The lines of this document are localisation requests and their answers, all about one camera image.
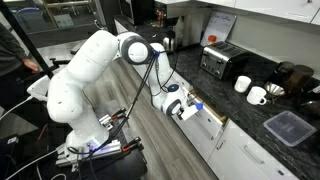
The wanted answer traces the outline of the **robot base mount clamps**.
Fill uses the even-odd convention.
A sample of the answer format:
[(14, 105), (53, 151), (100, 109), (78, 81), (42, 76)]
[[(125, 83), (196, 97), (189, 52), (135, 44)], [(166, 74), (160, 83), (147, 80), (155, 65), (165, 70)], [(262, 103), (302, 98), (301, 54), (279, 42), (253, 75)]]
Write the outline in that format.
[(122, 144), (117, 136), (119, 135), (124, 123), (128, 120), (126, 109), (122, 108), (112, 116), (106, 114), (99, 119), (103, 134), (108, 135), (103, 138), (102, 142), (98, 142), (94, 137), (92, 140), (82, 144), (81, 146), (64, 144), (63, 152), (59, 153), (56, 164), (59, 167), (72, 165), (73, 168), (80, 168), (80, 164), (92, 159), (105, 158), (115, 154), (125, 155), (135, 149), (143, 150), (141, 138), (133, 138), (130, 142)]

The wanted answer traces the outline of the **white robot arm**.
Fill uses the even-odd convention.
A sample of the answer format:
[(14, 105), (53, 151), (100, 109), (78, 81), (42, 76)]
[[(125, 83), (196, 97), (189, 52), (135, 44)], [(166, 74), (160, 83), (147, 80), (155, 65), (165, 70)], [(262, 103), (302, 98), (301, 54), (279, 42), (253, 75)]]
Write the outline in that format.
[(148, 76), (154, 108), (172, 116), (187, 107), (187, 95), (182, 88), (175, 83), (166, 84), (172, 68), (162, 44), (149, 43), (134, 32), (113, 35), (99, 30), (87, 39), (68, 65), (49, 83), (47, 108), (50, 118), (58, 123), (67, 123), (72, 128), (67, 135), (66, 146), (99, 147), (108, 139), (109, 132), (85, 102), (83, 90), (96, 82), (118, 58), (134, 65), (155, 61)]

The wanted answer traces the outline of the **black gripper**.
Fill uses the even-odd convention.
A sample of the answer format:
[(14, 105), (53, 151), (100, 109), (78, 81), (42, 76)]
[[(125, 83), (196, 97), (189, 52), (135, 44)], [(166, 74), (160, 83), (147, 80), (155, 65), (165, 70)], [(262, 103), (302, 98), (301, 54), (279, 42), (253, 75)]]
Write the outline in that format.
[(183, 112), (184, 112), (184, 109), (182, 109), (182, 108), (180, 108), (180, 109), (177, 111), (176, 115), (177, 115), (177, 117), (178, 117), (179, 120), (183, 120), (183, 118), (182, 118)]

